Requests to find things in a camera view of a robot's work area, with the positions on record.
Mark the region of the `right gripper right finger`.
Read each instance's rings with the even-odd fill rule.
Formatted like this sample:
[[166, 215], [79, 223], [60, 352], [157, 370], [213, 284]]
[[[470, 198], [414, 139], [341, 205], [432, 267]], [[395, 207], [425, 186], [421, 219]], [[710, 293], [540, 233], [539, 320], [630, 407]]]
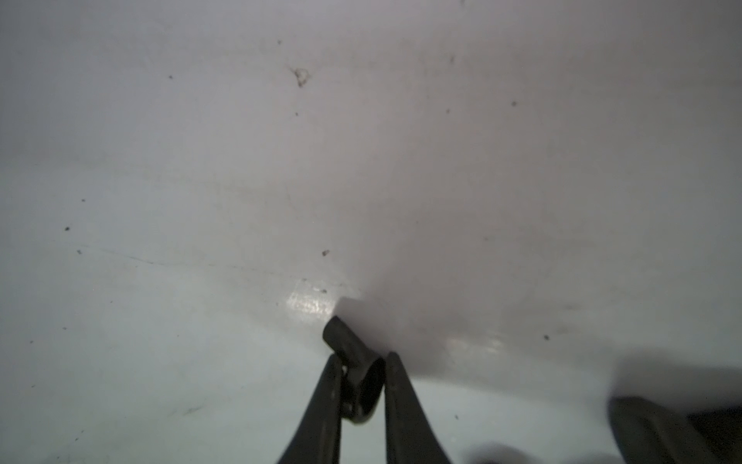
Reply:
[[424, 413], [400, 356], [386, 357], [386, 462], [450, 464]]

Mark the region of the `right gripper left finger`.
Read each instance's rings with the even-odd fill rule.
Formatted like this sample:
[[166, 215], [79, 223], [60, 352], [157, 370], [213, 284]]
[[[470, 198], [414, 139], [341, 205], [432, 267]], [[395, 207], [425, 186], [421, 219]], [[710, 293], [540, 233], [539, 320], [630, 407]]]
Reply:
[[330, 355], [279, 464], [336, 464], [340, 456], [343, 365]]

